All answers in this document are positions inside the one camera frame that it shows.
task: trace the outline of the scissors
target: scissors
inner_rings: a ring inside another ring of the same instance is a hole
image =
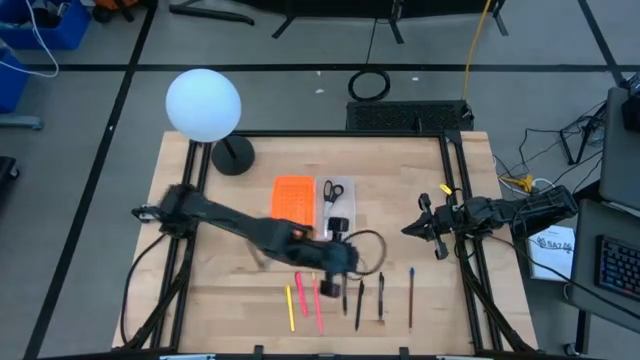
[[[342,185],[333,185],[331,180],[327,180],[324,183],[324,208],[322,213],[324,215],[324,237],[329,236],[329,217],[331,215],[331,208],[338,198],[344,194],[344,187]]]

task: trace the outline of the blue container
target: blue container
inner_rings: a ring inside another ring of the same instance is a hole
[[[7,48],[0,47],[0,61],[20,69],[24,68]],[[16,110],[28,78],[28,74],[0,65],[0,114]]]
[[[19,23],[31,18],[26,0],[0,0],[0,22]],[[72,50],[80,46],[87,32],[91,16],[80,0],[50,0],[56,6],[69,3],[60,24],[55,29],[38,28],[42,40],[50,50]],[[0,39],[14,49],[42,49],[31,27],[0,29]]]

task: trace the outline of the yellow pen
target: yellow pen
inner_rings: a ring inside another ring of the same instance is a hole
[[[293,302],[291,301],[291,284],[287,284],[285,288],[287,294],[287,305],[289,305],[289,324],[291,325],[291,332],[296,331],[296,324],[293,321]]]

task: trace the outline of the lamp base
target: lamp base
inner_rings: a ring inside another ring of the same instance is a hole
[[[249,140],[242,136],[227,136],[211,150],[211,162],[224,175],[240,175],[249,170],[256,153]]]

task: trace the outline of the wooden tabletop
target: wooden tabletop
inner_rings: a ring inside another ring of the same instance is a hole
[[[463,133],[464,150],[474,196],[499,198],[491,149],[486,133]],[[374,229],[388,244],[382,267],[386,284],[384,321],[378,321],[378,275],[364,279],[361,324],[354,329],[358,282],[349,283],[349,312],[342,314],[340,299],[322,297],[325,334],[315,324],[309,269],[272,262],[259,271],[243,239],[210,225],[198,230],[195,259],[180,343],[181,352],[248,353],[264,345],[267,353],[397,354],[401,346],[412,354],[471,354],[471,335],[458,259],[453,239],[445,236],[451,252],[443,261],[434,257],[434,246],[402,235],[400,229],[420,215],[417,198],[430,195],[433,206],[444,203],[439,185],[444,172],[437,139],[428,138],[250,138],[256,161],[245,174],[227,177],[211,167],[205,194],[252,216],[270,213],[273,182],[278,175],[341,175],[356,186],[356,224]],[[175,132],[164,135],[149,202],[157,203],[170,184],[179,183],[188,141]],[[455,152],[450,153],[455,163]],[[511,239],[508,228],[496,232]],[[158,237],[158,225],[142,225],[136,256]],[[133,335],[158,301],[169,241],[151,251],[132,278],[126,312],[127,334]],[[374,263],[379,245],[372,239],[354,243],[364,259]],[[518,262],[507,245],[484,242],[493,296],[523,339],[537,346]],[[413,329],[408,328],[409,269],[414,267]],[[293,273],[303,272],[307,305],[300,312]],[[284,287],[293,286],[296,331],[289,329]],[[478,307],[484,347],[490,348],[486,316]],[[173,308],[168,311],[163,344],[168,344]],[[114,345],[120,345],[116,329]]]

